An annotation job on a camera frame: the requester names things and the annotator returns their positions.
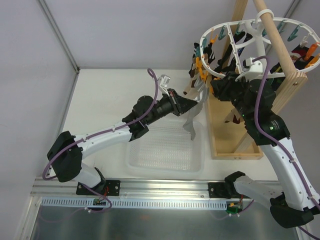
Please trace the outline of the grey striped sock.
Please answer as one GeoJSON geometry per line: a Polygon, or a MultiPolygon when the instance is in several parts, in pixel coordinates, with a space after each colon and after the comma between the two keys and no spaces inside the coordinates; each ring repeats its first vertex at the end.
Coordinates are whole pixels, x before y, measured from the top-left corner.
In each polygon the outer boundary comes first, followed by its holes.
{"type": "Polygon", "coordinates": [[[193,141],[196,137],[196,131],[194,128],[194,118],[201,112],[203,109],[203,103],[199,102],[194,107],[188,111],[187,120],[182,126],[185,131],[190,133],[190,139],[193,141]]]}
{"type": "Polygon", "coordinates": [[[209,96],[210,89],[208,88],[205,81],[198,77],[195,80],[194,87],[190,91],[190,99],[198,103],[204,103],[209,96]]]}

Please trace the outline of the orange clothes peg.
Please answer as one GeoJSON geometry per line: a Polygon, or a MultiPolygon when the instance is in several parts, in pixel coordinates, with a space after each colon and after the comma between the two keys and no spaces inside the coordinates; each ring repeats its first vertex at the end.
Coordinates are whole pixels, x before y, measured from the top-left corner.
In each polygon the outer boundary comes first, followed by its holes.
{"type": "Polygon", "coordinates": [[[209,75],[209,72],[207,70],[203,69],[202,67],[198,69],[198,72],[199,72],[199,76],[200,76],[201,80],[206,82],[208,75],[209,75]]]}

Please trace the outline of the white plastic sock hanger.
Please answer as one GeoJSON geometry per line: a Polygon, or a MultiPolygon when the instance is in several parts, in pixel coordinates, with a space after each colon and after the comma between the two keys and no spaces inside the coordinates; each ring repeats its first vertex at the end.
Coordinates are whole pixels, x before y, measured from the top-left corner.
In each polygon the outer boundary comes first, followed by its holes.
{"type": "MultiPolygon", "coordinates": [[[[295,25],[294,31],[291,33],[291,35],[288,37],[288,41],[292,41],[297,37],[297,32],[299,29],[304,29],[307,31],[307,35],[302,39],[300,42],[301,44],[305,43],[309,37],[313,38],[315,40],[314,47],[311,47],[306,56],[310,56],[314,53],[314,51],[317,49],[317,47],[320,45],[320,37],[316,34],[316,32],[308,25],[294,20],[290,18],[284,18],[284,17],[274,17],[273,21],[278,22],[279,25],[276,27],[278,30],[281,28],[283,24],[292,24],[295,25]]],[[[225,75],[222,73],[221,70],[215,71],[211,69],[210,64],[205,61],[206,54],[204,53],[204,50],[209,45],[213,45],[217,40],[223,39],[225,35],[225,31],[227,31],[227,35],[230,40],[231,44],[231,53],[234,56],[235,59],[235,67],[238,69],[239,73],[243,72],[244,66],[241,65],[240,62],[240,49],[244,49],[245,47],[251,45],[252,43],[256,43],[256,49],[259,56],[262,56],[266,53],[265,50],[265,44],[272,45],[270,39],[265,38],[265,35],[263,34],[266,30],[263,27],[263,23],[260,18],[256,15],[255,19],[248,19],[248,20],[237,20],[237,21],[231,21],[231,22],[224,22],[218,25],[213,26],[212,28],[208,29],[200,38],[200,58],[197,58],[196,60],[200,60],[199,68],[203,68],[209,72],[212,76],[218,77],[218,78],[224,78],[225,75]],[[252,35],[252,38],[241,43],[237,44],[235,41],[234,36],[239,35],[240,32],[236,31],[235,33],[232,33],[231,27],[235,26],[237,29],[239,26],[243,25],[246,29],[246,32],[250,35],[252,35]]]]}

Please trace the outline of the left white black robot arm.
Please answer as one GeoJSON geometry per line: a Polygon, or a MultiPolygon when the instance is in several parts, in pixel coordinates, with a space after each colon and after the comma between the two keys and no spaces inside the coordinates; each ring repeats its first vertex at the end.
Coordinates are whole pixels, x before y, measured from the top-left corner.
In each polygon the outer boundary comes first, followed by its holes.
{"type": "Polygon", "coordinates": [[[196,105],[195,100],[180,96],[170,88],[159,100],[148,95],[140,97],[131,113],[111,127],[79,135],[62,132],[47,153],[54,177],[61,183],[76,181],[94,195],[103,194],[107,181],[98,168],[83,162],[86,157],[107,147],[137,140],[155,121],[169,114],[179,117],[196,105]]]}

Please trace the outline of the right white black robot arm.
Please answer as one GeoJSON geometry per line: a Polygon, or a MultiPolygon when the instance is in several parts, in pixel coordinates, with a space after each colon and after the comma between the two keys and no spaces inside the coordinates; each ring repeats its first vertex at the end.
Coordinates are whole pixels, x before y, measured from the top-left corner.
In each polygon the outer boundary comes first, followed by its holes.
{"type": "Polygon", "coordinates": [[[282,187],[267,187],[241,171],[224,179],[226,198],[244,195],[269,209],[283,228],[301,227],[320,213],[320,195],[314,190],[295,153],[284,120],[272,111],[276,92],[266,80],[247,81],[235,72],[211,80],[213,95],[231,102],[244,120],[247,133],[268,158],[282,187]]]}

